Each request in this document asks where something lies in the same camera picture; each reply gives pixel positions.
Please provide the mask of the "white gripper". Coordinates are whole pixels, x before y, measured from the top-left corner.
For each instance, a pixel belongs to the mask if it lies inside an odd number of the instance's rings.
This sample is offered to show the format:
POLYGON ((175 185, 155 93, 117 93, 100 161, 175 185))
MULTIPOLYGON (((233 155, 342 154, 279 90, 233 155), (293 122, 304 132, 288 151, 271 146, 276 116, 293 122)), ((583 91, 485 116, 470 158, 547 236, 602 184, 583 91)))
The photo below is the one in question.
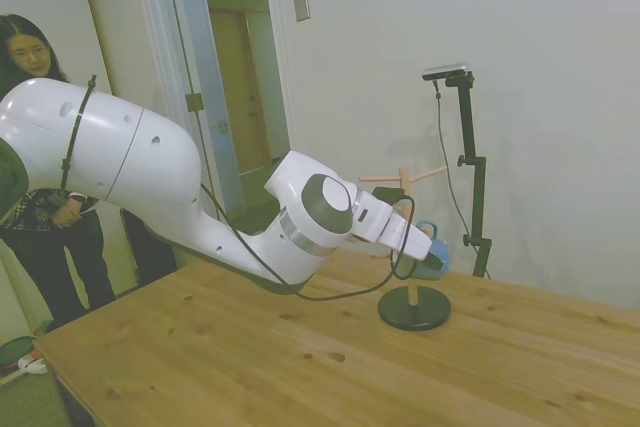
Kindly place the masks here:
POLYGON ((395 210, 391 211, 376 243, 396 252, 403 251, 415 260, 425 259, 425 265, 432 271, 441 271, 444 268, 443 261, 429 253, 432 247, 431 238, 395 210))

